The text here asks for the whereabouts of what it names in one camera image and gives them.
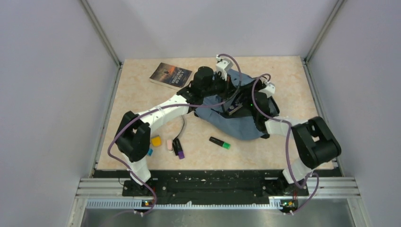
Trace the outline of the purple cover book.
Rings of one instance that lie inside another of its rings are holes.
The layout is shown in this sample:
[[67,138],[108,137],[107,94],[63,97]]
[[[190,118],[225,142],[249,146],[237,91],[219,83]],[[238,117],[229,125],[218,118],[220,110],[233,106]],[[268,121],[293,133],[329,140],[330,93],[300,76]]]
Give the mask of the purple cover book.
[[231,103],[231,105],[227,109],[227,114],[228,115],[233,115],[235,112],[240,110],[243,107],[243,101],[236,100]]

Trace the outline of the blue student backpack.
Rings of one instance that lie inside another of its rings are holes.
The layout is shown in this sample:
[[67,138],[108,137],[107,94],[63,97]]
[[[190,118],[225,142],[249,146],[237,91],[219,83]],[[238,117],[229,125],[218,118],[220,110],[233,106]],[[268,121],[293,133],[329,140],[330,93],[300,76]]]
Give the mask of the blue student backpack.
[[[228,74],[232,78],[236,77],[237,82],[234,85],[238,85],[239,73],[236,70],[229,70]],[[258,138],[268,139],[270,137],[267,132],[265,121],[268,118],[264,117],[261,113],[254,114],[253,117],[240,117],[239,110],[233,115],[227,114],[227,109],[232,102],[239,100],[242,93],[251,92],[255,78],[251,78],[249,75],[242,73],[241,90],[235,98],[226,102],[223,106],[216,106],[213,108],[196,108],[194,115],[217,129],[221,130],[225,134],[238,139],[238,140],[255,140]],[[261,81],[259,81],[255,87],[255,92],[261,88]],[[218,95],[205,97],[203,99],[203,105],[215,105],[222,102],[222,99]],[[266,114],[269,117],[277,117],[280,113],[279,107],[273,97],[267,98],[265,106]]]

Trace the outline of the dark sunset cover book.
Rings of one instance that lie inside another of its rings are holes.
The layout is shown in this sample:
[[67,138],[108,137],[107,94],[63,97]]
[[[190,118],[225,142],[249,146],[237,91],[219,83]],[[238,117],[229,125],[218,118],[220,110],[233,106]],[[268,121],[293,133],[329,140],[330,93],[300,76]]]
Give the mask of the dark sunset cover book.
[[149,81],[179,90],[186,86],[191,74],[191,70],[161,62],[153,74],[149,77]]

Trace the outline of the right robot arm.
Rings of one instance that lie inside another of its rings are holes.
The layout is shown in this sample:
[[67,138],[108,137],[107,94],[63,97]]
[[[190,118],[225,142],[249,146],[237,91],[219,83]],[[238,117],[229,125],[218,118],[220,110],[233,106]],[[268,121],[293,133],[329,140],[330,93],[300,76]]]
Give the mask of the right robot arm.
[[284,178],[277,182],[278,191],[290,195],[296,187],[304,187],[313,170],[342,153],[341,146],[322,117],[309,120],[270,116],[275,104],[269,104],[272,97],[265,93],[251,91],[249,107],[252,109],[256,128],[268,135],[281,135],[286,138],[285,153],[287,168]]

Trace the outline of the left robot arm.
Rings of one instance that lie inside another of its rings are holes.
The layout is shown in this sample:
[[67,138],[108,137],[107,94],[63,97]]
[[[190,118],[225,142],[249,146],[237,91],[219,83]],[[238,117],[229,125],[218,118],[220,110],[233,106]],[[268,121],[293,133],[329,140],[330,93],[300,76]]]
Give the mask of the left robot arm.
[[240,70],[236,79],[228,72],[229,69],[213,70],[202,66],[189,85],[167,101],[141,113],[128,111],[123,116],[113,143],[126,158],[127,169],[135,181],[133,188],[139,195],[149,194],[152,188],[146,161],[152,133],[176,117],[204,108],[206,97],[222,95],[223,103],[233,98],[239,92],[243,77]]

